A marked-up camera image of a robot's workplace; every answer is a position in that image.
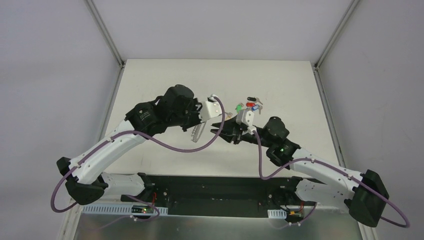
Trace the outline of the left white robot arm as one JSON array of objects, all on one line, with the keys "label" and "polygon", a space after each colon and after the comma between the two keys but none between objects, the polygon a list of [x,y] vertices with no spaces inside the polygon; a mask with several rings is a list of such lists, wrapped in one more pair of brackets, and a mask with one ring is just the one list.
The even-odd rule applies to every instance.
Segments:
[{"label": "left white robot arm", "polygon": [[140,202],[152,198],[153,189],[146,177],[107,173],[105,169],[132,148],[169,127],[183,131],[205,121],[209,101],[198,101],[186,86],[177,84],[155,100],[138,103],[102,140],[74,158],[62,157],[57,167],[64,176],[68,194],[79,205],[88,205],[103,196],[130,195]]}]

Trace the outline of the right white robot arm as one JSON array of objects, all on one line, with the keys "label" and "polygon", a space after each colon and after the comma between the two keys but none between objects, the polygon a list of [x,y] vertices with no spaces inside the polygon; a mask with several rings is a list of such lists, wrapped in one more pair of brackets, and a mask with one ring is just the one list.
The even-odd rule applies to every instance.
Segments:
[{"label": "right white robot arm", "polygon": [[348,212],[357,222],[375,228],[382,219],[388,191],[380,175],[368,169],[360,172],[332,164],[288,139],[283,121],[272,116],[264,127],[253,120],[226,120],[219,136],[234,145],[247,142],[266,148],[269,160],[282,169],[303,173],[317,180],[293,177],[284,190],[290,205],[315,202]]}]

